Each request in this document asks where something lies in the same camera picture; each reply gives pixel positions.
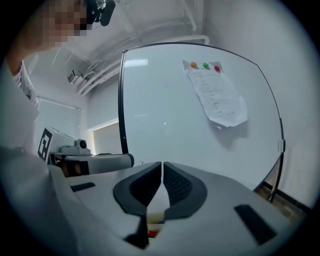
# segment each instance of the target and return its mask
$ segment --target ceiling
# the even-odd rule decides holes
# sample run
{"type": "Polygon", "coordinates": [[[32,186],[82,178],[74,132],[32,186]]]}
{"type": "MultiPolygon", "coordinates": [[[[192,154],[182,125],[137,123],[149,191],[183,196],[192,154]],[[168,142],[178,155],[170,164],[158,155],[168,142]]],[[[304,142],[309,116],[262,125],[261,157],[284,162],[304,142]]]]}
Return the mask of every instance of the ceiling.
{"type": "Polygon", "coordinates": [[[204,0],[115,0],[111,21],[94,23],[63,46],[82,60],[114,61],[123,50],[173,37],[202,34],[204,0]],[[185,3],[196,29],[186,15],[185,3]]]}

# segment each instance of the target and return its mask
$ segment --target whiteboard frame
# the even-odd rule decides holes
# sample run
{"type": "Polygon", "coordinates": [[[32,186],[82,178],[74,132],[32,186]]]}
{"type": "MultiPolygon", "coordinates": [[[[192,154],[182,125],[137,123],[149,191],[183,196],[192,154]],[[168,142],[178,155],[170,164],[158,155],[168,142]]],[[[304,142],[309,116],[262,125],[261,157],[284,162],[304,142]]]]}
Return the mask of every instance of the whiteboard frame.
{"type": "Polygon", "coordinates": [[[196,46],[202,46],[202,47],[209,47],[209,48],[213,48],[213,49],[218,49],[233,55],[236,55],[238,57],[241,57],[243,59],[245,59],[248,62],[251,62],[252,64],[256,65],[258,67],[258,69],[260,70],[260,72],[262,73],[266,83],[269,86],[269,89],[271,91],[271,94],[273,96],[273,100],[278,112],[278,116],[279,116],[279,122],[280,122],[280,127],[281,127],[281,139],[282,139],[282,152],[279,156],[279,158],[277,159],[277,161],[275,162],[274,166],[272,167],[272,169],[270,170],[270,172],[268,173],[268,175],[271,173],[271,171],[274,169],[274,167],[276,166],[276,164],[279,162],[279,168],[278,168],[278,172],[277,172],[277,177],[275,180],[275,183],[272,187],[272,190],[270,192],[269,201],[273,201],[276,191],[278,189],[278,185],[280,182],[280,178],[281,178],[281,173],[282,173],[282,168],[283,168],[283,162],[284,162],[284,152],[286,150],[286,140],[284,137],[284,129],[283,129],[283,123],[282,123],[282,119],[280,117],[280,112],[279,112],[279,108],[276,102],[276,98],[274,96],[274,93],[268,83],[268,80],[266,79],[265,74],[262,72],[261,68],[258,66],[258,64],[254,63],[253,61],[239,55],[236,54],[232,51],[229,50],[225,50],[219,47],[215,47],[215,46],[211,46],[211,45],[206,45],[206,44],[201,44],[201,43],[193,43],[193,42],[159,42],[159,43],[152,43],[152,44],[147,44],[147,45],[142,45],[142,46],[137,46],[137,47],[133,47],[127,50],[124,50],[122,52],[122,57],[121,57],[121,63],[120,63],[120,72],[119,72],[119,87],[118,87],[118,117],[119,117],[119,132],[120,132],[120,141],[121,141],[121,148],[122,148],[122,153],[123,154],[128,154],[128,144],[127,144],[127,136],[126,136],[126,125],[125,125],[125,113],[124,113],[124,59],[126,57],[126,53],[132,50],[136,50],[136,49],[140,49],[140,48],[145,48],[145,47],[151,47],[151,46],[159,46],[159,45],[196,45],[196,46]]]}

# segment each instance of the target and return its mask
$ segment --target black baseboard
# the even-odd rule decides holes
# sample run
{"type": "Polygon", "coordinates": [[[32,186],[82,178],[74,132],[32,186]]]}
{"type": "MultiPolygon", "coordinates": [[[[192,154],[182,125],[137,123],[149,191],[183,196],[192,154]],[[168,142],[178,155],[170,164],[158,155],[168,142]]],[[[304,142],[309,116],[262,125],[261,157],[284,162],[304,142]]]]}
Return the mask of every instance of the black baseboard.
{"type": "MultiPolygon", "coordinates": [[[[273,189],[273,186],[270,185],[269,183],[265,182],[265,181],[262,182],[261,185],[266,187],[270,191],[273,189]]],[[[308,206],[306,206],[303,203],[297,201],[296,199],[292,198],[290,195],[282,192],[281,190],[277,189],[275,191],[275,194],[277,194],[279,197],[282,197],[284,200],[288,201],[290,204],[293,204],[294,206],[296,206],[297,208],[299,208],[300,210],[302,210],[306,214],[309,214],[311,212],[311,209],[308,206]]]]}

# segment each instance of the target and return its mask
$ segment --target white paper sheet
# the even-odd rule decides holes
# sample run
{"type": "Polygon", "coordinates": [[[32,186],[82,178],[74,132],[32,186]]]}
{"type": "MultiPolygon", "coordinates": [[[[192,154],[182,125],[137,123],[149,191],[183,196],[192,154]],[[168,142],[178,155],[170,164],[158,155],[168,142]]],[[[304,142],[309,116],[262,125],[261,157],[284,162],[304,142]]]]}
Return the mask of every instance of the white paper sheet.
{"type": "Polygon", "coordinates": [[[209,68],[195,69],[183,61],[183,66],[207,117],[218,124],[218,127],[235,127],[248,120],[245,100],[222,69],[217,72],[212,63],[209,63],[209,68]]]}

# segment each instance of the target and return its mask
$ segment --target floor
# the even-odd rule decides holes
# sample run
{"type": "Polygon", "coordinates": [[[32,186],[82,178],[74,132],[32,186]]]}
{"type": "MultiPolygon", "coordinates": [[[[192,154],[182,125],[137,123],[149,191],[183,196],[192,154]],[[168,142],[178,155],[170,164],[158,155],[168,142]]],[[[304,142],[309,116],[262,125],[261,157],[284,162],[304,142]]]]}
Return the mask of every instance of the floor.
{"type": "MultiPolygon", "coordinates": [[[[260,186],[255,192],[262,198],[268,200],[270,190],[265,186],[260,186]]],[[[304,211],[277,194],[275,195],[272,204],[277,207],[290,222],[300,220],[307,215],[304,211]]]]}

